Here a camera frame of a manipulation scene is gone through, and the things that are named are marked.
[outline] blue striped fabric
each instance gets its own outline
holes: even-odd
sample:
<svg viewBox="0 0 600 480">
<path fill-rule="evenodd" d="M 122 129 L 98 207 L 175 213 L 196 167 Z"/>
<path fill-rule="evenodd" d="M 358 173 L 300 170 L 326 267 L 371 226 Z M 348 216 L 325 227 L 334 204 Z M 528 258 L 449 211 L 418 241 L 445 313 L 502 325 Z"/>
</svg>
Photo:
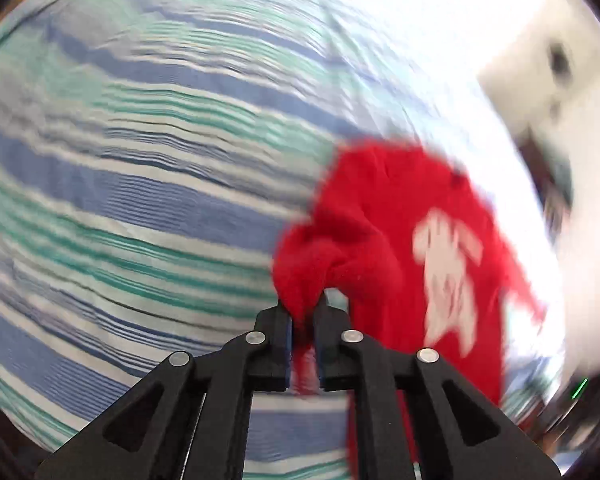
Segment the blue striped fabric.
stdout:
<svg viewBox="0 0 600 480">
<path fill-rule="evenodd" d="M 26 0 L 0 23 L 0 407 L 25 434 L 55 449 L 171 351 L 250 329 L 276 303 L 282 231 L 367 136 L 465 168 L 559 318 L 500 120 L 374 23 L 345 0 Z M 538 338 L 506 311 L 517 405 L 551 389 L 561 328 Z M 348 478 L 346 411 L 341 394 L 256 396 L 245 478 Z"/>
</svg>

